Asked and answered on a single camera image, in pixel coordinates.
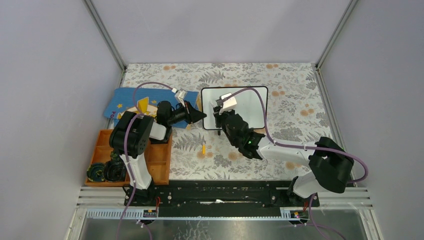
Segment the black framed whiteboard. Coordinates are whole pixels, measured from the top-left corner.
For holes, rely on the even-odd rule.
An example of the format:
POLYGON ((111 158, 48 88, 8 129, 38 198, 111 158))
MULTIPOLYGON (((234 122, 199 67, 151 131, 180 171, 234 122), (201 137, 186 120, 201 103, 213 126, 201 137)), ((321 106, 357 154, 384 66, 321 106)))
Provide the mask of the black framed whiteboard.
MULTIPOLYGON (((200 91, 202 112, 207 115, 202 120, 202 126, 206 131, 220 130, 213 116, 213 107, 217 106, 216 100, 244 88, 245 86, 205 87, 200 91)), ((269 90, 263 85, 252 88, 254 90, 243 91, 234 97, 236 100, 234 111, 248 123, 249 127, 263 129, 265 127, 263 109, 267 109, 269 90)))

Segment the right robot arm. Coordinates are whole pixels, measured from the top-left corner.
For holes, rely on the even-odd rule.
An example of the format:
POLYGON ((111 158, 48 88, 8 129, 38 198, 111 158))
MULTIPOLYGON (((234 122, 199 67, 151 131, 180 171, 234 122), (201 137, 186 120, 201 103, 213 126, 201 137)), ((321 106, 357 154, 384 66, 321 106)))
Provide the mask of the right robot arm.
POLYGON ((255 132, 234 110, 213 108, 215 125, 227 137, 229 143, 244 157, 259 160, 282 160, 308 167, 310 172, 296 176, 282 198, 293 206, 299 206, 315 193, 342 194, 350 180, 354 160, 330 138, 321 137, 317 142, 295 148, 295 142, 277 144, 268 136, 255 132))

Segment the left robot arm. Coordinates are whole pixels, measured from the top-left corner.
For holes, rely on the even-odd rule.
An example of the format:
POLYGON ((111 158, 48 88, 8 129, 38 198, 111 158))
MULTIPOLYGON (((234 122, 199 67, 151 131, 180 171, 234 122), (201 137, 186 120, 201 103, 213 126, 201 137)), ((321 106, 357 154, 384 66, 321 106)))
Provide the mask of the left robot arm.
POLYGON ((195 109, 184 100, 173 107, 169 101, 157 105, 156 117, 125 111, 114 127, 109 145, 123 160, 129 175, 131 196, 144 206, 155 200, 154 180, 148 172, 145 150, 148 141, 167 144, 173 132, 173 125, 186 122, 194 124, 207 117, 207 114, 195 109))

